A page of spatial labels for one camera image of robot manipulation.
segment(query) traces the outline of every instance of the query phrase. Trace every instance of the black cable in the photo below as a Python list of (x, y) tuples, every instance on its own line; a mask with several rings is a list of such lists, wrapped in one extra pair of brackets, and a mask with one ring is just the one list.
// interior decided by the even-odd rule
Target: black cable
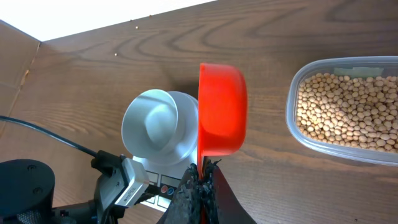
[(53, 137), (56, 140), (58, 140), (60, 142), (63, 142), (63, 143), (65, 143), (65, 144), (67, 144), (67, 145), (69, 145), (71, 147), (74, 147), (75, 149), (78, 149), (78, 150), (80, 150), (82, 152), (85, 152), (85, 153), (87, 153), (87, 154), (89, 154), (91, 156), (95, 157), (97, 155), (97, 153), (95, 151), (92, 151), (91, 149), (88, 149), (88, 148), (86, 148), (84, 146), (81, 146), (81, 145), (79, 145), (77, 143), (74, 143), (71, 140), (67, 140), (66, 138), (63, 138), (63, 137), (59, 136), (58, 134), (55, 134), (55, 133), (53, 133), (53, 132), (51, 132), (51, 131), (49, 131), (47, 129), (44, 129), (44, 128), (40, 127), (40, 126), (37, 126), (36, 124), (32, 124), (32, 123), (29, 123), (29, 122), (26, 122), (26, 121), (22, 121), (22, 120), (15, 119), (15, 118), (9, 118), (7, 116), (1, 116), (1, 115), (0, 115), (0, 121), (6, 121), (6, 122), (14, 123), (14, 124), (19, 124), (19, 125), (22, 125), (22, 126), (25, 126), (25, 127), (28, 127), (28, 128), (32, 128), (33, 130), (39, 131), (39, 132), (41, 132), (43, 134), (46, 134), (46, 135), (48, 135), (50, 137)]

